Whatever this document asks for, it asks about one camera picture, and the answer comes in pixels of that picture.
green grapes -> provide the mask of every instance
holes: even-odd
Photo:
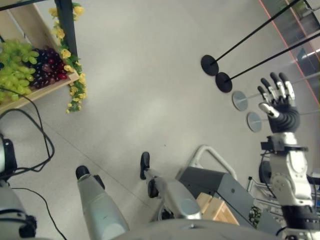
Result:
[[[26,67],[23,62],[35,65],[39,53],[32,51],[30,43],[18,40],[6,40],[1,43],[1,48],[0,62],[4,67],[0,68],[0,86],[21,95],[31,94],[32,90],[28,86],[34,80],[32,74],[36,70]],[[19,100],[19,95],[11,91],[0,90],[0,104],[7,100]]]

black stand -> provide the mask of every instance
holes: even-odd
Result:
[[[288,4],[285,8],[283,8],[281,11],[279,11],[278,13],[276,13],[274,16],[272,16],[271,18],[269,18],[266,22],[264,22],[261,26],[257,27],[255,30],[253,30],[253,32],[251,32],[248,36],[246,36],[245,38],[243,38],[241,41],[239,41],[236,45],[234,45],[232,48],[230,48],[228,51],[226,51],[224,54],[222,54],[220,57],[218,57],[218,59],[216,60],[214,57],[210,56],[210,55],[204,55],[201,59],[201,67],[203,69],[203,71],[210,75],[210,76],[215,76],[218,74],[219,72],[219,65],[218,65],[218,61],[220,59],[222,59],[225,55],[227,55],[228,53],[230,53],[233,49],[235,49],[236,47],[238,47],[240,44],[242,44],[245,40],[247,40],[248,38],[250,38],[252,35],[254,35],[256,32],[258,32],[260,29],[262,29],[264,26],[266,26],[268,23],[272,22],[274,19],[276,19],[277,17],[279,17],[281,14],[283,14],[286,10],[288,10],[289,8],[291,8],[293,5],[295,5],[297,2],[299,2],[300,0],[294,0],[292,1],[290,4]]]
[[[282,54],[285,54],[286,52],[289,52],[292,49],[295,49],[295,48],[297,48],[297,47],[299,47],[299,46],[301,46],[301,45],[303,45],[303,44],[305,44],[305,43],[307,43],[307,42],[311,41],[312,39],[315,39],[315,38],[317,38],[319,36],[320,36],[320,32],[315,34],[315,35],[313,35],[313,36],[311,36],[311,37],[306,38],[305,40],[303,40],[301,42],[298,42],[297,44],[295,44],[295,45],[293,45],[291,47],[288,47],[287,49],[285,49],[285,50],[283,50],[283,51],[281,51],[281,52],[279,52],[279,53],[277,53],[277,54],[275,54],[275,55],[273,55],[271,57],[268,57],[267,59],[265,59],[265,60],[257,63],[256,65],[254,65],[254,66],[252,66],[252,67],[250,67],[250,68],[238,73],[237,75],[235,75],[233,77],[229,77],[228,74],[226,74],[224,72],[219,72],[215,76],[216,86],[220,89],[220,91],[222,91],[224,93],[229,93],[232,90],[232,82],[231,82],[232,79],[235,79],[235,78],[241,76],[242,74],[245,74],[246,72],[249,72],[250,70],[255,69],[256,67],[258,67],[258,66],[260,66],[260,65],[262,65],[262,64],[264,64],[264,63],[266,63],[266,62],[268,62],[268,61],[270,61],[270,60],[272,60],[272,59],[274,59],[274,58],[276,58],[276,57],[278,57],[278,56],[280,56]]]
[[[203,71],[210,76],[215,76],[219,72],[217,61],[210,55],[204,55],[201,58],[201,67]]]
[[[75,56],[78,56],[72,1],[71,0],[54,0],[54,1],[56,4],[60,25],[65,33],[65,37],[64,37],[65,43],[67,44],[69,51]]]

stand base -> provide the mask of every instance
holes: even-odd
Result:
[[[232,90],[232,81],[224,72],[219,72],[215,76],[215,84],[221,92],[229,93]]]
[[[204,55],[201,58],[201,67],[209,76],[215,76],[219,72],[219,65],[216,60],[210,55]]]
[[[239,111],[244,111],[248,108],[248,100],[242,91],[235,91],[232,94],[232,103]]]
[[[249,112],[246,116],[246,123],[250,130],[254,133],[260,132],[262,128],[262,121],[258,114],[255,112]]]

gray round base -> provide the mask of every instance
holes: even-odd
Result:
[[[248,100],[242,91],[235,91],[232,94],[232,103],[239,111],[244,111],[248,108]]]
[[[251,111],[246,116],[246,123],[248,124],[249,128],[252,132],[257,133],[261,131],[262,128],[262,121],[258,114]]]

wooden crate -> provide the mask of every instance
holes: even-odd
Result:
[[[44,49],[45,47],[51,47],[58,51],[58,41],[52,35],[52,31],[46,25],[35,4],[28,4],[10,10],[0,11],[0,22],[5,23],[0,24],[0,36],[4,40],[18,39],[21,42],[26,42],[24,35],[19,30],[20,28],[35,48]],[[31,100],[36,100],[78,79],[79,75],[76,72],[69,73],[67,79],[60,80],[55,84],[35,90],[27,95],[27,97]],[[27,103],[28,101],[24,98],[20,98],[18,101],[14,102],[3,102],[0,104],[0,113],[7,109],[20,108]]]
[[[201,192],[196,198],[201,208],[202,219],[239,225],[225,201]]]

